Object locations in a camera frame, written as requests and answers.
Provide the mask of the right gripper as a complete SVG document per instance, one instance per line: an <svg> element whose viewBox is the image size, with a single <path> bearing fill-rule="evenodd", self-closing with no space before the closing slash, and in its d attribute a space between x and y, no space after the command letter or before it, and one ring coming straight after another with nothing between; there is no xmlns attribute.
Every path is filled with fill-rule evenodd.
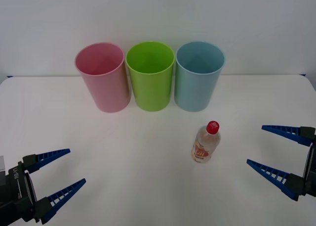
<svg viewBox="0 0 316 226"><path fill-rule="evenodd" d="M286 196L298 201L299 196L306 194L316 196L316 129L313 127L291 127L262 125L262 130L282 136L298 144L310 147L303 177L290 174L253 160L246 163L266 180L281 190Z"/></svg>

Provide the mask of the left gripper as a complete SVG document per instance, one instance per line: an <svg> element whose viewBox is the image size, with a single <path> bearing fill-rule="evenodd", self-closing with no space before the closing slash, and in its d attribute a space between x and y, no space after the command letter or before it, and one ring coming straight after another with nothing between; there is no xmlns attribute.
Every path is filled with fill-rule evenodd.
<svg viewBox="0 0 316 226"><path fill-rule="evenodd" d="M35 220L42 224L50 221L86 183L86 179L37 201L30 174L43 166L70 153L70 149L32 154L23 157L5 176L5 184L0 186L0 224L8 226L19 219L25 222Z"/></svg>

